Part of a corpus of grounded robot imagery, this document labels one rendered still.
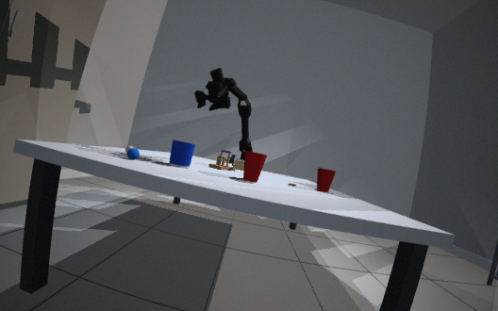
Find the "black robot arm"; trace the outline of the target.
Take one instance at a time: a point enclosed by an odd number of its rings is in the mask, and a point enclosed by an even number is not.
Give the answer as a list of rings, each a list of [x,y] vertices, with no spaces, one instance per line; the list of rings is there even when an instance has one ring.
[[[245,151],[253,152],[251,140],[249,140],[249,116],[251,115],[251,104],[247,99],[247,95],[244,94],[237,86],[233,78],[224,78],[222,68],[215,69],[209,72],[213,81],[208,81],[206,88],[212,92],[217,92],[221,95],[222,90],[224,90],[224,95],[228,95],[228,91],[231,91],[238,99],[238,110],[241,116],[241,141],[240,141],[240,152],[241,160],[245,158]],[[209,93],[209,95],[211,95]],[[241,101],[244,101],[247,106],[241,106]]]

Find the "blue cup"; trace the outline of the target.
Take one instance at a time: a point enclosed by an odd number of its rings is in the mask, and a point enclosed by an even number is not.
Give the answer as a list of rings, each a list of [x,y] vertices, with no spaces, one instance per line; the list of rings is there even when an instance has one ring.
[[[173,139],[169,165],[188,169],[194,148],[195,144]]]

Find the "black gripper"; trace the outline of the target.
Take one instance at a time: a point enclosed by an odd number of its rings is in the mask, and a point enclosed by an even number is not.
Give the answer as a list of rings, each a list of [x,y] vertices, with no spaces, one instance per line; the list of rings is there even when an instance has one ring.
[[[210,93],[210,92],[209,92]],[[230,98],[227,95],[224,95],[224,90],[222,90],[221,95],[218,95],[217,92],[212,92],[210,93],[211,95],[207,94],[205,95],[202,91],[197,91],[195,93],[195,100],[198,103],[198,108],[205,106],[206,105],[206,100],[209,100],[211,103],[214,103],[209,111],[215,110],[215,109],[229,109],[230,108]]]

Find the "blue ball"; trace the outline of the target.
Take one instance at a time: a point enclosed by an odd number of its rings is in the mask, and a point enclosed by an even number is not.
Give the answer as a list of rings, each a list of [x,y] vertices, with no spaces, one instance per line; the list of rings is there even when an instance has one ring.
[[[140,152],[136,148],[131,148],[127,151],[127,156],[130,159],[135,160],[140,156]]]

